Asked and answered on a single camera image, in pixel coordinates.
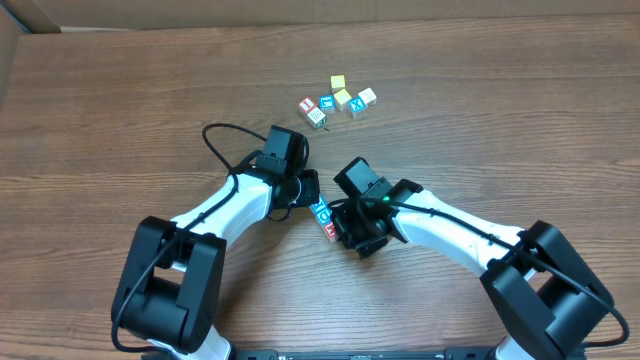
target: cable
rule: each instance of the cable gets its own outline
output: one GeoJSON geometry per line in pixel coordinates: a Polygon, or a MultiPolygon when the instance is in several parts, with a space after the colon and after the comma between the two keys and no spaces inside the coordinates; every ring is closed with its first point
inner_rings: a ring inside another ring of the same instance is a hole
{"type": "MultiPolygon", "coordinates": [[[[337,204],[341,204],[341,203],[345,203],[347,201],[349,201],[351,199],[340,199],[340,200],[335,200],[330,202],[329,204],[327,204],[327,207],[329,209],[331,209],[332,211],[333,206],[337,205],[337,204]]],[[[409,205],[409,204],[405,204],[405,203],[401,203],[401,202],[397,202],[397,201],[391,201],[391,200],[381,200],[381,199],[369,199],[369,198],[360,198],[360,201],[363,202],[369,202],[369,203],[375,203],[375,204],[383,204],[383,205],[391,205],[391,206],[397,206],[397,207],[402,207],[402,208],[407,208],[410,210],[414,210],[414,211],[418,211],[418,212],[422,212],[422,213],[426,213],[426,214],[430,214],[432,216],[439,216],[445,219],[448,219],[480,236],[482,236],[483,238],[489,240],[490,242],[496,243],[500,246],[502,246],[505,249],[508,249],[509,251],[512,251],[522,257],[524,257],[525,259],[527,259],[528,261],[530,261],[531,263],[533,263],[534,265],[538,266],[539,268],[542,268],[548,272],[550,272],[551,274],[553,274],[554,276],[558,277],[560,280],[564,281],[565,283],[573,286],[576,290],[581,291],[583,293],[585,293],[587,296],[589,296],[590,298],[592,298],[593,300],[595,300],[597,303],[599,303],[600,305],[602,305],[609,313],[611,313],[611,315],[613,315],[613,317],[618,321],[618,323],[620,324],[620,327],[622,328],[622,334],[616,338],[616,339],[612,339],[612,340],[606,340],[606,341],[591,341],[591,342],[586,342],[583,343],[581,346],[582,348],[591,348],[591,347],[610,347],[610,346],[615,346],[615,345],[620,345],[622,343],[624,343],[625,341],[627,341],[629,339],[629,336],[631,334],[631,331],[629,329],[629,324],[627,323],[627,320],[624,318],[624,316],[622,316],[622,314],[611,304],[607,303],[605,300],[603,300],[600,296],[594,294],[589,288],[582,286],[581,284],[579,284],[577,281],[573,280],[572,278],[570,278],[569,276],[565,275],[564,273],[562,273],[560,270],[554,268],[553,266],[547,264],[546,262],[538,259],[537,257],[531,255],[530,253],[516,247],[513,246],[505,241],[502,241],[500,239],[498,239],[495,235],[493,234],[489,234],[487,232],[484,232],[480,229],[478,229],[477,227],[469,224],[468,222],[457,218],[451,214],[433,209],[433,208],[423,208],[423,207],[419,207],[419,206],[414,206],[414,205],[409,205]]]]}
{"type": "MultiPolygon", "coordinates": [[[[171,248],[173,248],[176,244],[180,243],[182,241],[182,239],[185,236],[188,235],[188,233],[189,233],[189,231],[191,229],[193,229],[196,225],[201,223],[204,219],[209,217],[211,214],[216,212],[219,208],[221,208],[224,204],[226,204],[229,200],[231,200],[231,198],[238,192],[238,176],[233,171],[233,167],[224,158],[224,156],[222,156],[222,154],[220,154],[216,150],[216,148],[211,144],[211,142],[207,138],[207,131],[209,129],[211,129],[211,128],[214,128],[214,127],[226,127],[226,128],[232,128],[232,129],[240,130],[240,131],[243,131],[243,132],[245,132],[247,134],[250,134],[250,135],[253,135],[253,136],[257,137],[260,140],[267,141],[267,139],[264,136],[262,136],[260,134],[257,134],[257,133],[255,133],[255,132],[253,132],[251,130],[245,129],[243,127],[240,127],[240,126],[237,126],[237,125],[233,125],[233,124],[225,124],[225,123],[209,124],[209,125],[205,126],[202,129],[202,139],[204,140],[205,144],[207,144],[207,147],[222,162],[222,164],[224,164],[224,166],[229,170],[229,174],[233,178],[233,188],[231,188],[231,191],[224,198],[222,198],[222,200],[220,200],[218,203],[216,203],[215,205],[213,205],[212,207],[207,209],[205,212],[203,212],[200,215],[198,215],[198,217],[195,218],[193,221],[191,221],[189,224],[187,224],[187,226],[185,226],[184,228],[180,229],[180,231],[177,232],[176,235],[160,249],[160,251],[158,252],[158,255],[156,255],[156,257],[151,261],[151,263],[144,270],[144,272],[142,273],[142,275],[140,276],[138,281],[133,285],[131,290],[129,290],[129,294],[127,295],[127,297],[122,302],[122,306],[120,307],[120,310],[118,311],[118,315],[114,319],[113,325],[111,327],[111,342],[113,342],[113,346],[115,346],[115,348],[118,349],[119,351],[127,352],[127,353],[142,353],[142,352],[156,351],[156,352],[160,352],[160,353],[163,353],[163,354],[171,352],[171,350],[169,350],[167,348],[159,347],[159,346],[130,347],[130,346],[122,345],[120,343],[120,341],[118,340],[118,328],[120,327],[120,323],[122,322],[122,318],[124,316],[125,308],[129,304],[129,302],[131,302],[131,299],[133,298],[133,295],[136,293],[136,291],[138,290],[138,288],[140,287],[142,282],[149,276],[151,271],[153,271],[153,268],[156,266],[158,261],[160,261],[160,259],[167,253],[167,251],[169,251],[171,248]]],[[[259,150],[253,151],[251,154],[246,156],[242,160],[241,163],[244,163],[244,162],[249,163],[251,160],[253,160],[258,155],[258,153],[259,153],[259,150]]]]}

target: pile of blocks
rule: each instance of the pile of blocks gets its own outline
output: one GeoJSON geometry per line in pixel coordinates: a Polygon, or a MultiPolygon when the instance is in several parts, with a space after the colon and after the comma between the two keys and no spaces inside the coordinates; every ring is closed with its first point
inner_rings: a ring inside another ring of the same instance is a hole
{"type": "Polygon", "coordinates": [[[318,105],[310,97],[298,103],[298,111],[315,129],[320,129],[327,123],[327,114],[349,112],[354,119],[361,118],[365,110],[376,104],[376,94],[367,88],[358,93],[355,98],[346,89],[344,75],[331,77],[331,94],[318,98],[318,105]]]}

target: tabletop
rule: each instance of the tabletop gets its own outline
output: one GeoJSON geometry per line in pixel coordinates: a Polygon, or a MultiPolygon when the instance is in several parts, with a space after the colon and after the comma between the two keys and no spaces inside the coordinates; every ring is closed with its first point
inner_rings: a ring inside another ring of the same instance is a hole
{"type": "MultiPolygon", "coordinates": [[[[633,15],[23,36],[0,115],[0,357],[137,358],[109,336],[122,267],[142,219],[182,214],[223,184],[200,137],[213,122],[303,133],[328,200],[362,156],[489,221],[552,223],[637,332],[639,99],[633,15]],[[314,130],[296,104],[328,93],[335,74],[378,104],[314,130]]],[[[262,146],[210,136],[232,163],[262,146]]],[[[229,249],[216,326],[239,348],[283,351],[506,335],[452,260],[399,241],[359,260],[309,209],[229,249]]],[[[609,316],[590,339],[619,331],[609,316]]],[[[590,358],[637,359],[637,339],[590,358]]]]}

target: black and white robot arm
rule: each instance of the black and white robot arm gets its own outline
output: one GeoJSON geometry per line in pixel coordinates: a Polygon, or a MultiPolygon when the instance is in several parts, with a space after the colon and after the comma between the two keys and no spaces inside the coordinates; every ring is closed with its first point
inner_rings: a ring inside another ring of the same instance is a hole
{"type": "Polygon", "coordinates": [[[213,326],[227,247],[272,210],[319,199],[318,174],[304,169],[309,145],[303,135],[273,126],[264,149],[252,154],[195,209],[171,221],[148,217],[140,223],[111,309],[117,349],[189,360],[231,357],[232,345],[213,326]],[[185,272],[182,284],[155,277],[156,267],[185,272]],[[120,344],[119,327],[154,346],[120,344]]]}
{"type": "Polygon", "coordinates": [[[338,239],[368,257],[388,235],[434,249],[480,277],[510,336],[493,349],[495,360],[584,359],[584,339],[611,312],[613,298],[562,233],[538,221],[530,229],[503,226],[445,204],[422,186],[392,186],[356,158],[334,181],[348,199],[329,203],[338,239]],[[551,278],[537,292],[536,271],[551,278]]]}

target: white block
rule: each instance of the white block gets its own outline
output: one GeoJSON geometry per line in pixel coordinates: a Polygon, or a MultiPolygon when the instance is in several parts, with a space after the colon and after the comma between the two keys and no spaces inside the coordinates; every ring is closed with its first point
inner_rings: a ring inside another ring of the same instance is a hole
{"type": "Polygon", "coordinates": [[[327,123],[327,115],[325,115],[322,110],[314,108],[307,114],[307,121],[309,121],[309,124],[315,129],[320,129],[327,123]]]}
{"type": "Polygon", "coordinates": [[[358,96],[360,96],[360,98],[362,99],[362,101],[364,101],[364,104],[368,107],[371,107],[373,105],[376,104],[378,98],[376,97],[376,94],[374,94],[373,90],[371,90],[371,88],[367,88],[362,90],[358,96]]]}

